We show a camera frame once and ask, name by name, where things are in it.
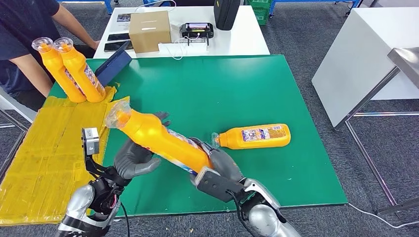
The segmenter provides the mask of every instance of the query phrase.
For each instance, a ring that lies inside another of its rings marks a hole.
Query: green tabletop
[[[95,70],[103,59],[89,60]],[[347,203],[345,194],[283,55],[133,59],[110,83],[115,99],[131,97],[142,113],[168,111],[170,129],[210,141],[212,132],[233,127],[285,123],[291,142],[282,148],[225,151],[246,177],[263,183],[281,206]],[[51,95],[65,97],[54,85]],[[113,157],[127,136],[112,129],[104,158]],[[234,210],[200,191],[189,173],[162,159],[154,172],[136,177],[121,200],[128,215]]]

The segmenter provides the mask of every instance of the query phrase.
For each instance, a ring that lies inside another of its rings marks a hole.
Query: black bag
[[[240,0],[215,0],[214,17],[215,26],[223,31],[229,31],[233,28],[239,10]]]

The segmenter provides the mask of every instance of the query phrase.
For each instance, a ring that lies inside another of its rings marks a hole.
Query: white cable
[[[388,223],[386,220],[382,219],[381,217],[379,217],[379,216],[377,216],[377,215],[374,215],[374,214],[372,214],[372,213],[369,213],[369,212],[363,211],[363,210],[361,210],[361,209],[359,209],[359,208],[355,207],[354,205],[352,205],[352,204],[350,204],[350,203],[348,203],[348,204],[349,204],[350,206],[352,206],[353,208],[355,208],[355,210],[357,210],[357,211],[360,211],[360,212],[362,212],[362,213],[364,213],[364,214],[367,214],[367,215],[370,215],[370,216],[374,216],[374,217],[376,217],[376,218],[379,218],[379,219],[380,219],[380,220],[382,220],[384,223],[388,224],[389,226],[391,226],[391,227],[393,227],[393,228],[395,228],[395,229],[398,229],[398,228],[403,227],[403,226],[409,226],[409,225],[413,225],[413,224],[417,224],[417,223],[419,223],[419,221],[414,221],[414,222],[409,222],[409,223],[406,223],[406,224],[403,224],[403,225],[400,225],[400,226],[394,226],[394,225],[392,225],[392,224]]]
[[[138,6],[138,7],[135,9],[135,11],[134,11],[134,12],[137,12],[137,10],[138,10],[140,7],[143,7],[143,6],[148,6],[148,5],[153,5],[153,4],[156,4],[156,3],[158,3],[158,2],[164,2],[164,1],[171,1],[171,2],[173,2],[173,3],[174,3],[174,7],[173,7],[170,11],[168,11],[168,12],[171,12],[171,11],[173,11],[173,10],[176,8],[176,2],[175,2],[174,0],[160,0],[160,1],[150,2],[150,3],[144,4],[144,5]]]
[[[179,39],[175,40],[173,43],[180,43],[180,40],[181,40],[181,39],[189,39],[189,40],[194,41],[194,40],[197,40],[197,39],[199,38],[199,35],[200,35],[200,33],[198,33],[198,36],[197,36],[196,38],[194,38],[194,39],[191,39],[191,38],[189,38],[189,37],[185,36],[185,37],[182,37],[182,38],[179,38]],[[159,44],[164,45],[164,46],[166,47],[166,49],[168,50],[168,52],[169,52],[170,56],[171,56],[174,60],[180,60],[180,59],[182,59],[182,58],[183,58],[183,47],[184,47],[184,45],[180,45],[180,53],[181,53],[181,55],[180,55],[180,57],[179,57],[179,58],[176,58],[176,55],[174,56],[174,55],[171,53],[171,51],[170,51],[169,47],[167,47],[167,45],[165,45],[164,43],[159,43]]]

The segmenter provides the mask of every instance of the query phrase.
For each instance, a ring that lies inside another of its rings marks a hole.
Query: yellow tape
[[[100,153],[93,158],[103,162],[109,136],[104,117],[117,102],[110,102],[114,87],[106,92],[100,103],[47,98],[0,185],[0,225],[61,221],[71,194],[92,178],[84,166],[83,127],[100,131]]]

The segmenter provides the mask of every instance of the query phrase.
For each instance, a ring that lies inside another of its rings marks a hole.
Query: orange detergent bottle
[[[105,99],[105,88],[86,63],[86,58],[73,47],[73,41],[69,38],[59,38],[54,41],[54,47],[60,52],[64,66],[82,89],[87,100],[97,103]]]
[[[286,124],[281,123],[236,127],[224,133],[212,134],[214,147],[228,147],[234,150],[283,147],[288,145],[290,140],[290,129]]]
[[[133,142],[191,174],[196,175],[205,166],[212,168],[207,154],[191,139],[166,128],[155,115],[131,109],[127,101],[113,106],[106,117],[106,126],[118,128]]]
[[[85,95],[64,66],[63,59],[54,49],[50,38],[41,37],[32,41],[32,48],[40,53],[46,69],[64,90],[71,102],[81,103],[86,101]]]

